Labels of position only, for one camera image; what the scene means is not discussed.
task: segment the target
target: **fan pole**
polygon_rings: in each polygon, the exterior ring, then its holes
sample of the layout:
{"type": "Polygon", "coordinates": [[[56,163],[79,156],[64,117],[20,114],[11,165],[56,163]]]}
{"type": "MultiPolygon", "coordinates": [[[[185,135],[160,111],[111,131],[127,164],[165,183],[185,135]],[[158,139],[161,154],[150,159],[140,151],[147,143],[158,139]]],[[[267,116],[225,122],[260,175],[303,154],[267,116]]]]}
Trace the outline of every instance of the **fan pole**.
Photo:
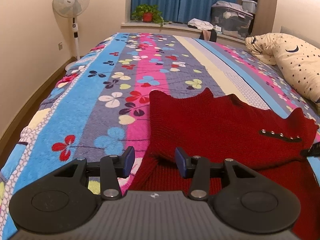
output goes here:
{"type": "Polygon", "coordinates": [[[72,31],[73,31],[73,37],[75,38],[77,60],[80,60],[80,51],[79,51],[79,42],[78,42],[78,23],[77,23],[76,17],[73,17],[72,19],[72,31]]]}

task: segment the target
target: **white basket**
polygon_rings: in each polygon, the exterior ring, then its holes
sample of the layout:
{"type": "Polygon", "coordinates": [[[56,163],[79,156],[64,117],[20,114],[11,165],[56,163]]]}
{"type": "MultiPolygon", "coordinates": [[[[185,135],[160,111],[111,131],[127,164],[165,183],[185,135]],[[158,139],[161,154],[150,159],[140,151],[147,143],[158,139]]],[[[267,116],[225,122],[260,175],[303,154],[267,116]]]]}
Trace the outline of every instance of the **white basket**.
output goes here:
{"type": "Polygon", "coordinates": [[[257,2],[251,0],[242,0],[242,8],[250,13],[255,13],[257,9],[257,2]]]}

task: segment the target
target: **fan grille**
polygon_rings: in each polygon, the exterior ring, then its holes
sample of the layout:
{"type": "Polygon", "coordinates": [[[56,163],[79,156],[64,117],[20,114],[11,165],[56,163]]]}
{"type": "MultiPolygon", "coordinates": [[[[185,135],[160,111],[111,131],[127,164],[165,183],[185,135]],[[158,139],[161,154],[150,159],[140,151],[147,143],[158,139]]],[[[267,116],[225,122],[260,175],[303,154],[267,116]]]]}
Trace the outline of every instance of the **fan grille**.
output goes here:
{"type": "Polygon", "coordinates": [[[75,0],[72,6],[64,4],[64,0],[53,0],[53,9],[62,17],[72,18],[80,15],[88,7],[89,0],[75,0]]]}

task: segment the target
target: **bed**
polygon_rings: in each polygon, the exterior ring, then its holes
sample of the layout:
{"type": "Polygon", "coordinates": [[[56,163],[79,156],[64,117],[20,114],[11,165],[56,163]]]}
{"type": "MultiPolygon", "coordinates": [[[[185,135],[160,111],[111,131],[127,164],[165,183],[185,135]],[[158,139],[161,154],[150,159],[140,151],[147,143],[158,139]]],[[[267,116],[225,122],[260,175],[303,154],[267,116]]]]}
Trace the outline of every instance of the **bed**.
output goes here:
{"type": "MultiPolygon", "coordinates": [[[[131,175],[119,179],[121,190],[127,190],[148,146],[149,93],[161,90],[186,98],[206,87],[215,97],[233,93],[282,118],[301,107],[307,118],[320,123],[276,67],[242,49],[180,36],[117,33],[68,70],[22,130],[0,172],[1,238],[7,240],[16,231],[8,213],[11,196],[74,158],[93,162],[134,146],[131,175]]],[[[308,160],[320,181],[320,160],[308,160]]],[[[91,178],[89,189],[99,193],[99,178],[91,178]]]]}

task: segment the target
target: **red sweater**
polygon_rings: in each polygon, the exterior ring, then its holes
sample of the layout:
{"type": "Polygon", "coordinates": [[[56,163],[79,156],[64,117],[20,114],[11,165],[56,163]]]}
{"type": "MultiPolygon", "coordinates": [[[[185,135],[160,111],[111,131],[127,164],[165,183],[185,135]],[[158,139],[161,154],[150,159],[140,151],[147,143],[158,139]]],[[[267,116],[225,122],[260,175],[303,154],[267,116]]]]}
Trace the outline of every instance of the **red sweater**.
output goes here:
{"type": "MultiPolygon", "coordinates": [[[[208,88],[183,99],[155,90],[150,93],[150,125],[150,145],[131,190],[187,192],[190,179],[182,179],[174,164],[178,146],[212,162],[233,158],[294,192],[302,206],[294,232],[306,240],[320,236],[320,188],[300,155],[311,147],[318,126],[300,108],[282,119],[235,95],[214,98],[208,88]]],[[[211,179],[210,193],[220,189],[220,180],[211,179]]]]}

